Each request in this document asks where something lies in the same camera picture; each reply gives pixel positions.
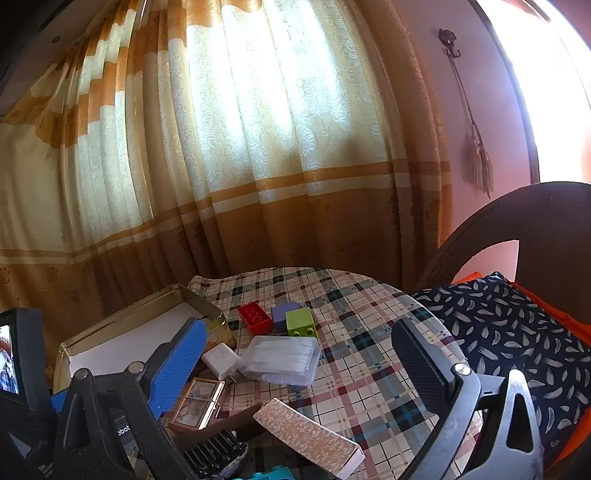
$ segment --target clear plastic container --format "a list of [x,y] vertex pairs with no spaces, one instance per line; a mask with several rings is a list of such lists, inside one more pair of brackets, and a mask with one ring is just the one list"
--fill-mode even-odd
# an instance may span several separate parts
[[238,365],[251,380],[307,387],[314,383],[319,359],[320,345],[314,337],[259,335]]

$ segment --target red lego brick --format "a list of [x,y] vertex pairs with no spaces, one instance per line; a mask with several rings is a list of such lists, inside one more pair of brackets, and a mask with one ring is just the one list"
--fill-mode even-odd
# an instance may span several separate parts
[[273,321],[255,301],[238,307],[238,315],[246,323],[252,336],[267,335],[273,330]]

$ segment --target tassel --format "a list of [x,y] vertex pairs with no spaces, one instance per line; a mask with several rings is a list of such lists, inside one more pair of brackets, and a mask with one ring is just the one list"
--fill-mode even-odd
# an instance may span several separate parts
[[491,158],[482,144],[479,146],[479,152],[482,159],[482,191],[491,198],[491,192],[495,189]]
[[478,149],[478,140],[474,133],[470,139],[470,150],[468,153],[469,179],[470,183],[482,191],[484,185],[482,184],[482,160],[480,159],[480,151]]
[[472,113],[472,107],[470,107],[468,94],[466,93],[464,83],[462,82],[462,77],[460,76],[460,72],[458,71],[456,66],[455,59],[459,56],[452,56],[449,52],[447,52],[447,56],[450,62],[452,63],[453,71],[455,72],[456,77],[460,83],[460,87],[462,88],[464,100],[466,101],[468,113],[470,114],[470,123],[472,124],[472,138],[470,139],[471,142],[469,149],[470,156],[468,158],[468,162],[470,165],[470,183],[477,187],[478,190],[480,190],[482,193],[486,193],[488,198],[491,198],[491,193],[495,188],[493,181],[494,175],[491,158],[486,149],[484,148],[484,142],[482,141],[480,129],[476,124],[476,120],[474,120],[474,114]]

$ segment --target screw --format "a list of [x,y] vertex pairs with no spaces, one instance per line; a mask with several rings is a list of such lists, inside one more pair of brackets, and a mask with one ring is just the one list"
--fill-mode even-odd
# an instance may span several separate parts
[[466,364],[455,364],[453,368],[460,375],[470,375],[470,372],[472,372],[472,369]]
[[86,368],[80,368],[76,371],[74,377],[77,380],[84,380],[86,377],[88,377],[88,370]]
[[144,363],[132,362],[129,364],[129,367],[127,367],[127,370],[129,370],[133,374],[139,374],[141,371],[144,370]]

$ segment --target table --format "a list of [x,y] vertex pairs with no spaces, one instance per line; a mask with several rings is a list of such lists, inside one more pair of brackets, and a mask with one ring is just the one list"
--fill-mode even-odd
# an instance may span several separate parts
[[[390,342],[393,323],[410,318],[430,343],[458,362],[459,346],[428,310],[410,296],[362,275],[315,268],[267,268],[212,280],[195,277],[189,288],[220,307],[229,321],[238,353],[251,340],[236,308],[250,301],[271,308],[296,301],[312,309],[323,353],[312,387],[249,382],[234,385],[221,416],[277,397],[307,417],[361,445],[365,461],[355,480],[394,480],[421,449],[437,416],[417,397]],[[476,414],[448,478],[455,478],[472,451],[482,418]],[[289,466],[296,479],[333,476],[286,448],[270,433],[255,438],[245,472]]]

